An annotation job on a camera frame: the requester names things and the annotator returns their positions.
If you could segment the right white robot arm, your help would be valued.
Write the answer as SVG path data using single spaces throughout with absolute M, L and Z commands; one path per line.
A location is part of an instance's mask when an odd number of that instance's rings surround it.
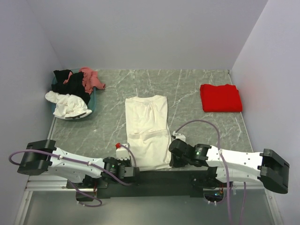
M 217 147 L 197 144 L 191 146 L 175 139 L 169 146 L 175 167 L 192 165 L 206 167 L 191 175 L 192 184 L 202 188 L 218 188 L 234 182 L 262 183 L 272 192 L 287 194 L 290 165 L 271 149 L 263 152 L 218 150 Z

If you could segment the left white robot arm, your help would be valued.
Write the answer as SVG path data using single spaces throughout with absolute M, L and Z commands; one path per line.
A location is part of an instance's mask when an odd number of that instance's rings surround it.
M 82 188 L 91 187 L 94 179 L 126 186 L 139 180 L 139 168 L 129 158 L 122 161 L 113 157 L 84 157 L 56 147 L 55 141 L 49 139 L 28 143 L 17 172 L 28 176 L 47 172 Z

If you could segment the cream white t-shirt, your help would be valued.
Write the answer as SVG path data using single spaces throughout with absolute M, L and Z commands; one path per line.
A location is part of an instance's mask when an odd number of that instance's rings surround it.
M 127 142 L 140 171 L 170 168 L 167 97 L 127 98 L 125 115 Z

